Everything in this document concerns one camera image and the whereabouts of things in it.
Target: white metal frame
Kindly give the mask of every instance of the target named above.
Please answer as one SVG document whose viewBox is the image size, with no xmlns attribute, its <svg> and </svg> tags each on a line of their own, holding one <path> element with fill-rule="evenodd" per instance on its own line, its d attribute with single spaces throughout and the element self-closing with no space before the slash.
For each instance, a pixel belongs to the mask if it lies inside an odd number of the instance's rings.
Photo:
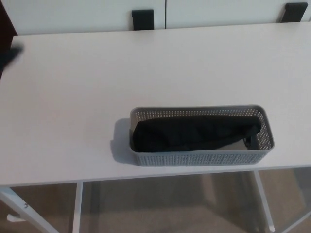
<svg viewBox="0 0 311 233">
<path fill-rule="evenodd" d="M 269 226 L 270 232 L 274 233 L 288 233 L 291 229 L 296 227 L 302 221 L 311 216 L 311 210 L 305 210 L 297 218 L 293 219 L 282 229 L 275 231 L 272 216 L 270 213 L 267 197 L 261 182 L 260 174 L 254 171 L 255 181 L 259 191 L 261 204 L 264 210 L 265 219 Z M 81 205 L 83 194 L 83 182 L 77 183 L 74 217 L 72 225 L 72 233 L 80 232 L 80 218 L 81 218 Z M 12 222 L 28 221 L 43 233 L 59 233 L 51 224 L 49 224 L 41 215 L 39 215 L 31 206 L 29 206 L 22 198 L 18 196 L 11 188 L 0 188 L 0 200 L 16 211 L 19 216 L 8 215 L 8 220 Z"/>
<path fill-rule="evenodd" d="M 72 233 L 79 233 L 80 231 L 82 191 L 83 182 L 78 182 L 76 188 Z M 0 188 L 0 200 L 7 204 L 18 214 L 18 216 L 8 215 L 8 221 L 28 221 L 43 233 L 59 233 L 58 230 L 56 230 L 51 224 L 49 224 L 40 214 L 38 214 L 11 188 Z"/>
<path fill-rule="evenodd" d="M 311 216 L 311 210 L 310 209 L 306 209 L 301 214 L 299 214 L 295 219 L 293 219 L 291 222 L 286 224 L 283 228 L 281 228 L 281 229 L 276 231 L 275 227 L 274 227 L 274 224 L 273 224 L 272 216 L 271 216 L 271 213 L 270 213 L 267 197 L 265 195 L 264 188 L 263 188 L 263 185 L 262 185 L 262 182 L 261 182 L 261 178 L 260 178 L 259 172 L 257 170 L 254 171 L 254 176 L 255 176 L 257 188 L 258 188 L 260 199 L 261 199 L 261 204 L 262 204 L 262 207 L 263 207 L 263 210 L 264 210 L 265 218 L 266 218 L 267 224 L 269 226 L 270 232 L 274 232 L 274 233 L 287 233 L 291 229 L 293 229 L 294 227 L 298 226 L 301 222 L 303 222 L 309 216 Z"/>
</svg>

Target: perforated basket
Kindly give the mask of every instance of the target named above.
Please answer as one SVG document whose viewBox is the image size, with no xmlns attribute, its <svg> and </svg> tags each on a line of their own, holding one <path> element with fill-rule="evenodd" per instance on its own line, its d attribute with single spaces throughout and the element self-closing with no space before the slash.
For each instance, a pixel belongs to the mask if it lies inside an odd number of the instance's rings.
<svg viewBox="0 0 311 233">
<path fill-rule="evenodd" d="M 257 116 L 261 131 L 254 137 L 258 150 L 248 150 L 244 143 L 219 150 L 195 150 L 182 152 L 135 152 L 132 134 L 138 122 L 162 117 L 179 116 Z M 135 108 L 131 115 L 130 148 L 140 166 L 204 166 L 204 165 L 245 165 L 259 162 L 274 147 L 267 115 L 257 105 L 192 107 L 192 108 Z"/>
</svg>

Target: beige carpet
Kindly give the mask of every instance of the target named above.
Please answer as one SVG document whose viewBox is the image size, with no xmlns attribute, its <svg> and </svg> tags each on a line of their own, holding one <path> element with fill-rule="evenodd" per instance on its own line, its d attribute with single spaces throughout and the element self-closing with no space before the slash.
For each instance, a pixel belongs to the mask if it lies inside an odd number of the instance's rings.
<svg viewBox="0 0 311 233">
<path fill-rule="evenodd" d="M 276 229 L 304 209 L 292 170 L 260 172 Z M 71 231 L 75 185 L 14 189 L 60 233 Z M 38 233 L 10 223 L 0 203 L 0 233 Z M 291 233 L 308 233 L 305 220 Z M 267 232 L 251 173 L 85 183 L 81 233 Z"/>
</svg>

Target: black fabric item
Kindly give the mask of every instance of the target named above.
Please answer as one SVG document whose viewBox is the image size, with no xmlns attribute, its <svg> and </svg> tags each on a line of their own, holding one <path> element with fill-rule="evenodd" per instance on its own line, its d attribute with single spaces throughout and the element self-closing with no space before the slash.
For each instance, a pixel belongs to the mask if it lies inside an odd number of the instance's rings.
<svg viewBox="0 0 311 233">
<path fill-rule="evenodd" d="M 134 31 L 155 29 L 153 10 L 134 10 L 132 11 Z"/>
<path fill-rule="evenodd" d="M 287 3 L 281 23 L 300 22 L 307 6 L 306 2 Z"/>
<path fill-rule="evenodd" d="M 215 150 L 261 129 L 256 116 L 179 116 L 150 119 L 133 132 L 137 152 Z"/>
</svg>

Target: cabinet door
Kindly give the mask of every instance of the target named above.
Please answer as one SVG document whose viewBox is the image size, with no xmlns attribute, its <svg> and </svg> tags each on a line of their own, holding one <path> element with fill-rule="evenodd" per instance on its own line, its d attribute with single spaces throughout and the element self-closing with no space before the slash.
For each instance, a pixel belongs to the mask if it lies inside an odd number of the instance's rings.
<svg viewBox="0 0 311 233">
<path fill-rule="evenodd" d="M 299 0 L 167 0 L 167 28 L 276 23 Z M 309 6 L 302 21 L 309 21 Z"/>
<path fill-rule="evenodd" d="M 126 31 L 132 10 L 154 9 L 164 28 L 165 0 L 2 0 L 18 35 Z"/>
</svg>

